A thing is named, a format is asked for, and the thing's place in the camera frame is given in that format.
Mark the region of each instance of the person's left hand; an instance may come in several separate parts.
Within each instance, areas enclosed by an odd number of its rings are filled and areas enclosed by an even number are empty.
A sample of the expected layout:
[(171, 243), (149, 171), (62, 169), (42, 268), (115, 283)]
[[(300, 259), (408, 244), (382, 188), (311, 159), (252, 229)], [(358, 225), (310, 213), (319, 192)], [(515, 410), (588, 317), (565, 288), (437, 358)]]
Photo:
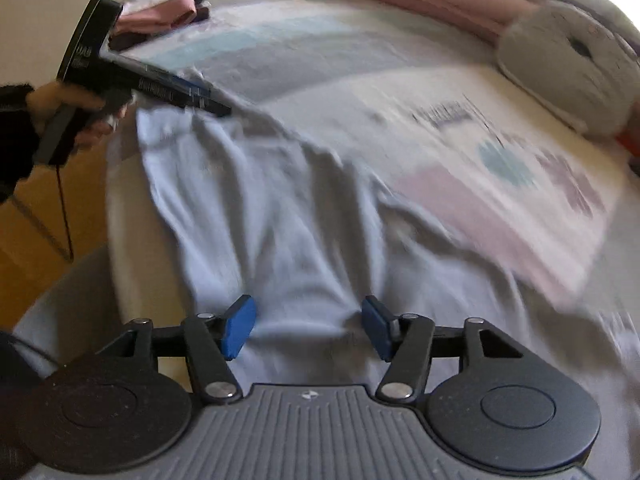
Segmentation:
[[(98, 111), (104, 105), (104, 99), (93, 92), (78, 85), (52, 81), (47, 83), (26, 97), (27, 110), (31, 115), (31, 122), (36, 132), (41, 135), (44, 128), (58, 108), (63, 105), (71, 105), (88, 111)], [(124, 117), (127, 107), (120, 109), (116, 114), (117, 119)], [(113, 131), (113, 126), (105, 120), (96, 121), (76, 135), (78, 148), (90, 148)]]

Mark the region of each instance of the gray ribbed plate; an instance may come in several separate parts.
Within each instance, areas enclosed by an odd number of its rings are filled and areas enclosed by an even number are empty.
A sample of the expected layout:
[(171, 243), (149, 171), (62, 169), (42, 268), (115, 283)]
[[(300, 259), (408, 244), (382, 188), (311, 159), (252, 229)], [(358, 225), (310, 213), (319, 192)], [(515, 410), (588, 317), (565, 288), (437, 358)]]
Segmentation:
[[(24, 479), (91, 476), (38, 465)], [(363, 386), (256, 385), (210, 406), (160, 458), (99, 480), (490, 480), (447, 455), (412, 410), (383, 406)], [(593, 480), (578, 468), (545, 480)]]

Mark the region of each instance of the metal screw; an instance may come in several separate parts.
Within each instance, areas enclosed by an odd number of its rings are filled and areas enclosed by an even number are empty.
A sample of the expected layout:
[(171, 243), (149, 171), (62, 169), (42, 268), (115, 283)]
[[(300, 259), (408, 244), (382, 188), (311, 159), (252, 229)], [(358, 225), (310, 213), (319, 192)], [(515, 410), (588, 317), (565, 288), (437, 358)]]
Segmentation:
[(404, 383), (387, 383), (380, 391), (387, 399), (406, 399), (414, 393), (414, 389)]
[(229, 397), (233, 397), (238, 389), (234, 384), (218, 381), (207, 384), (204, 391), (211, 397), (216, 397), (217, 399), (228, 399)]

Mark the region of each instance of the person's arm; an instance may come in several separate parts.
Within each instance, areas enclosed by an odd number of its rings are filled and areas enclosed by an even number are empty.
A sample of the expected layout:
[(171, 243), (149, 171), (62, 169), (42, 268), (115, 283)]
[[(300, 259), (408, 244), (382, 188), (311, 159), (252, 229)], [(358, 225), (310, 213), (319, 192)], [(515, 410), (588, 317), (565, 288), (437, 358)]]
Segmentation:
[[(36, 90), (28, 85), (0, 87), (0, 202), (31, 173), (45, 124), (63, 104), (99, 110), (104, 101), (85, 88), (58, 81)], [(111, 131), (109, 123), (98, 121), (78, 133), (76, 146), (94, 146)]]

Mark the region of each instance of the orange floor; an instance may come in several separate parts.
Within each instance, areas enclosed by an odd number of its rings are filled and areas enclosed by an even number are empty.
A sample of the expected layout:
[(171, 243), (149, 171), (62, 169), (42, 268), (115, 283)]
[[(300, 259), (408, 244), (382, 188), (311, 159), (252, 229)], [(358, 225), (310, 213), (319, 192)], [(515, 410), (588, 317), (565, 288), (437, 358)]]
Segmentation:
[[(105, 170), (104, 146), (76, 155), (62, 169), (76, 258), (106, 242)], [(37, 168), (15, 194), (66, 247), (55, 172)], [(0, 327), (12, 327), (68, 267), (13, 204), (0, 205)]]

